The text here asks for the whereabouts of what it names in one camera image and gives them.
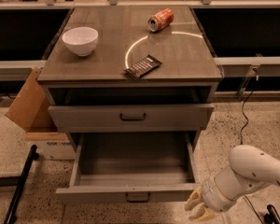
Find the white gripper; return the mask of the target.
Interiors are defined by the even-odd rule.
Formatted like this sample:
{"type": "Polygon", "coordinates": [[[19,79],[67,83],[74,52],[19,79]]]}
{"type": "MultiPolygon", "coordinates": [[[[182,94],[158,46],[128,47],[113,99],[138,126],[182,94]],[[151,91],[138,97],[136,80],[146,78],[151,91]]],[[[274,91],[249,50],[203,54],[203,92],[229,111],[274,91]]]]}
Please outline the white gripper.
{"type": "Polygon", "coordinates": [[[224,175],[210,176],[196,188],[185,203],[185,210],[190,211],[192,221],[208,221],[216,217],[216,212],[226,212],[236,204],[236,181],[224,175]]]}

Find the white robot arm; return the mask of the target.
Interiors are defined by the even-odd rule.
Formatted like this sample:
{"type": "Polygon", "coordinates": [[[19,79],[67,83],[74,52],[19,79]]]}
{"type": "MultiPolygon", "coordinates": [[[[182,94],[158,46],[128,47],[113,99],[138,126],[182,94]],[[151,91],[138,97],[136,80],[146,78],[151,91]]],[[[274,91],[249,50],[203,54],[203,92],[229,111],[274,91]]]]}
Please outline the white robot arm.
{"type": "Polygon", "coordinates": [[[201,203],[191,219],[210,220],[216,213],[229,211],[240,197],[270,185],[280,187],[280,160],[256,147],[240,145],[231,150],[224,169],[190,194],[185,210],[191,211],[201,203]]]}

